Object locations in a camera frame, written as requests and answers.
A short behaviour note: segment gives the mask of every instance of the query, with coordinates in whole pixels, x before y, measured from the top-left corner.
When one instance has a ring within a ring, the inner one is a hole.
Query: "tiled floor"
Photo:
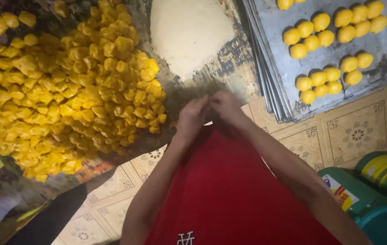
[[[297,124],[277,124],[263,98],[242,109],[316,171],[352,168],[365,154],[387,150],[387,88]],[[111,179],[88,195],[53,244],[105,244],[119,239],[127,208],[164,149],[118,167]]]

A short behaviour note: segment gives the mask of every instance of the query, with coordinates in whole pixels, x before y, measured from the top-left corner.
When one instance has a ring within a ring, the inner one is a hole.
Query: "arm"
[[[358,226],[337,205],[331,190],[302,159],[255,125],[232,94],[218,92],[211,107],[222,120],[236,127],[254,146],[277,179],[299,199],[332,235],[343,244],[371,244]]]
[[[183,155],[205,123],[208,99],[207,96],[194,99],[181,110],[177,133],[131,201],[122,227],[121,244],[145,242]]]

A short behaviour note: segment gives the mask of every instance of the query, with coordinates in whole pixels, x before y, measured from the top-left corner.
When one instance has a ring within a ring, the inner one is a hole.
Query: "red shirt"
[[[200,135],[145,244],[340,244],[250,144],[213,126]]]

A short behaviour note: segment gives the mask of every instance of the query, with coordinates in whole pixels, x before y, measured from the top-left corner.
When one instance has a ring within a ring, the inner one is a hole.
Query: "white flour pile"
[[[234,38],[233,26],[217,0],[153,0],[150,29],[154,52],[181,81],[191,78]]]

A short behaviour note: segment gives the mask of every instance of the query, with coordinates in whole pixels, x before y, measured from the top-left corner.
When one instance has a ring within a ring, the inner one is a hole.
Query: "white logo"
[[[195,239],[195,237],[190,237],[192,233],[193,231],[187,232],[188,237],[186,238],[183,238],[183,236],[185,235],[184,233],[178,234],[180,236],[180,239],[177,240],[177,245],[180,245],[180,242],[181,242],[181,245],[192,245],[192,240]]]

